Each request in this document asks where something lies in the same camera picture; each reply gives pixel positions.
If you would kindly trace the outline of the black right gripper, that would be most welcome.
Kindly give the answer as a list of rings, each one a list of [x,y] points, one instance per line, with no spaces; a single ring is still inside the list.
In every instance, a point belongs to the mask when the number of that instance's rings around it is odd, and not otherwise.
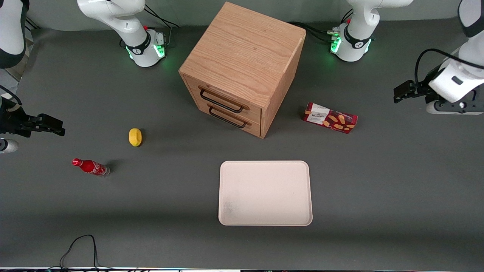
[[[1,98],[0,133],[17,134],[29,138],[33,131],[48,131],[61,137],[65,136],[63,121],[47,114],[37,116],[37,126],[30,121],[23,108],[6,98]]]

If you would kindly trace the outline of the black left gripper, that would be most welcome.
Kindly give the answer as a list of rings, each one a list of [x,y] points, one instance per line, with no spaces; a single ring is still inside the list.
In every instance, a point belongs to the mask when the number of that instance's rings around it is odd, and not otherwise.
[[[397,104],[402,100],[418,97],[425,98],[426,104],[441,100],[441,95],[437,94],[434,88],[430,86],[430,82],[435,80],[442,71],[443,68],[434,68],[426,75],[425,81],[415,83],[413,80],[407,80],[398,85],[393,89],[393,102]]]

